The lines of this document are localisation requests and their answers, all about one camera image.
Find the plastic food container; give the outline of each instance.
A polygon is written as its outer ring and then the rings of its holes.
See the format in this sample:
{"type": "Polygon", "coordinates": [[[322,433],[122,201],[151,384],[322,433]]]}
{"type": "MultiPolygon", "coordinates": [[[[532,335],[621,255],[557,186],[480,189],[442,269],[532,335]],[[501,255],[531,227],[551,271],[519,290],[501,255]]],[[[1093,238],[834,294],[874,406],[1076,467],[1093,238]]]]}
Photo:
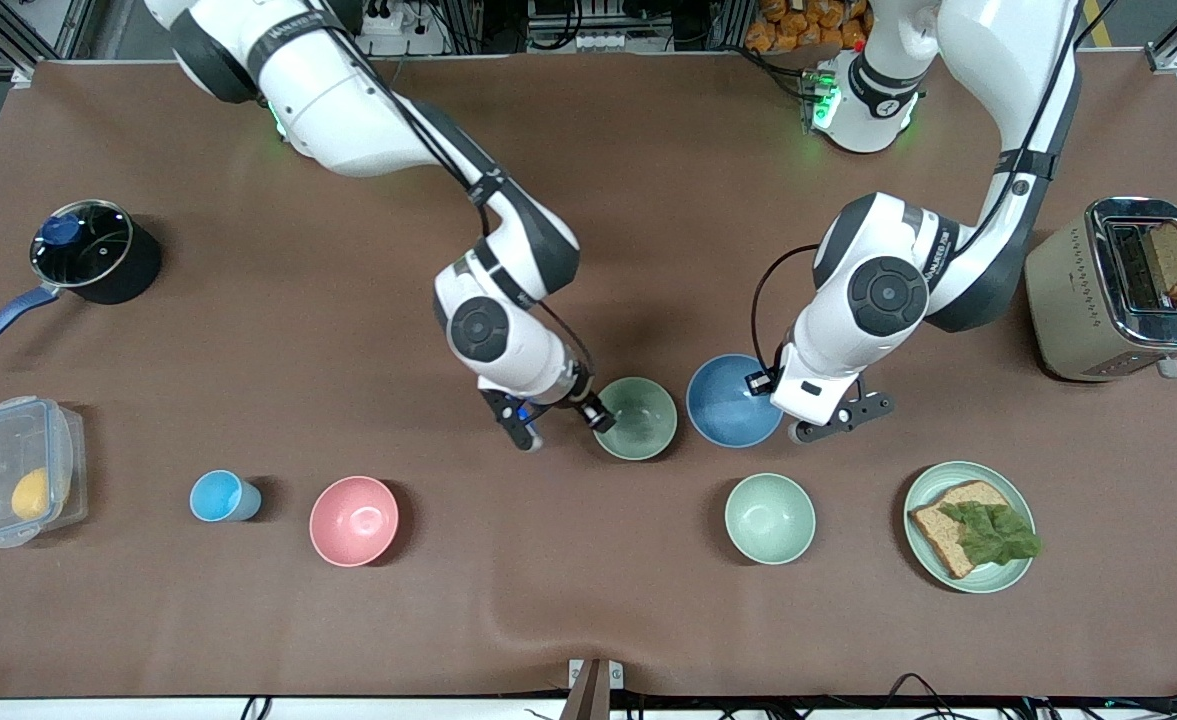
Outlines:
{"type": "Polygon", "coordinates": [[[51,400],[0,404],[0,547],[86,516],[81,415],[51,400]]]}

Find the toaster control panel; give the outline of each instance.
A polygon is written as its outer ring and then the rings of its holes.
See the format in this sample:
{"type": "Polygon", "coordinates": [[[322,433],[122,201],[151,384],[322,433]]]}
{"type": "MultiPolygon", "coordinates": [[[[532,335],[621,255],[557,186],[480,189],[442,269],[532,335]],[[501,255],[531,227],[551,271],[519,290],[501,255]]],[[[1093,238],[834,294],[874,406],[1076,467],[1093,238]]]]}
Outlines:
{"type": "Polygon", "coordinates": [[[1156,361],[1164,356],[1176,355],[1177,352],[1153,352],[1150,349],[1123,352],[1123,354],[1113,356],[1112,360],[1105,360],[1104,364],[1095,365],[1093,368],[1086,369],[1082,374],[1096,378],[1124,378],[1149,368],[1151,365],[1156,365],[1156,361]]]}

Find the saucepan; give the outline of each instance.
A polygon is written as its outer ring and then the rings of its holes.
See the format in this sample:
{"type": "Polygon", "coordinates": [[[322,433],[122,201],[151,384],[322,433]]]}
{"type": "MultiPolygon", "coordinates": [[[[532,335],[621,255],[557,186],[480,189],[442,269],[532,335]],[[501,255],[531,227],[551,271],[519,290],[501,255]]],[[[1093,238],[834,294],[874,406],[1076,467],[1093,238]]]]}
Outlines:
{"type": "Polygon", "coordinates": [[[125,209],[81,200],[54,211],[29,247],[40,284],[0,309],[0,334],[20,315],[58,300],[64,291],[99,305],[117,305],[148,289],[162,268],[162,246],[125,209]]]}

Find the table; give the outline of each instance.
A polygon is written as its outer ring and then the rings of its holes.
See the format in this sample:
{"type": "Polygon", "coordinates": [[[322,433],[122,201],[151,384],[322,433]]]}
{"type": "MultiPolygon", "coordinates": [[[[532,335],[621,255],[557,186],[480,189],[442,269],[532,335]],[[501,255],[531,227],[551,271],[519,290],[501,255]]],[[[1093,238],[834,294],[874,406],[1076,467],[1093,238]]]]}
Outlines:
{"type": "MultiPolygon", "coordinates": [[[[1137,53],[1080,67],[1036,241],[1097,196],[1177,204],[1176,78],[1137,53]]],[[[973,221],[995,127],[946,73],[926,87],[896,146],[852,156],[738,58],[434,61],[397,85],[576,228],[583,267],[552,302],[601,380],[679,400],[709,356],[747,349],[766,265],[855,196],[973,221]]],[[[139,300],[61,300],[0,338],[0,401],[77,407],[91,459],[89,518],[0,551],[0,696],[501,693],[564,687],[571,656],[624,661],[646,693],[873,694],[904,671],[957,694],[1177,692],[1177,382],[1050,381],[1022,295],[877,364],[898,409],[849,436],[731,451],[683,424],[629,464],[556,414],[524,455],[432,320],[433,275],[477,233],[439,169],[333,176],[175,65],[44,64],[0,116],[0,305],[32,284],[36,225],[81,196],[168,255],[139,300]],[[1032,506],[1046,551],[1009,591],[947,592],[907,554],[907,482],[949,459],[1032,506]],[[191,518],[218,466],[255,478],[262,518],[191,518]],[[792,565],[725,538],[722,504],[757,471],[816,501],[792,565]],[[391,482],[404,532],[375,568],[335,569],[306,519],[354,473],[391,482]]],[[[780,269],[767,342],[812,293],[807,264],[780,269]]]]}

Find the pink bowl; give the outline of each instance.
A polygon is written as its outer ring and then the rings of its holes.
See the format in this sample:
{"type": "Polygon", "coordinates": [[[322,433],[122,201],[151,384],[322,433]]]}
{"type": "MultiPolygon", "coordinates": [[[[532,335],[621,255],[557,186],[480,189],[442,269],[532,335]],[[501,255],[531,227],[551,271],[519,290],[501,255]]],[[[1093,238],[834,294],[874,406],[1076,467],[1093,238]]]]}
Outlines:
{"type": "Polygon", "coordinates": [[[313,504],[308,534],[318,555],[331,565],[365,565],[387,551],[397,534],[397,500],[374,478],[344,478],[313,504]]]}

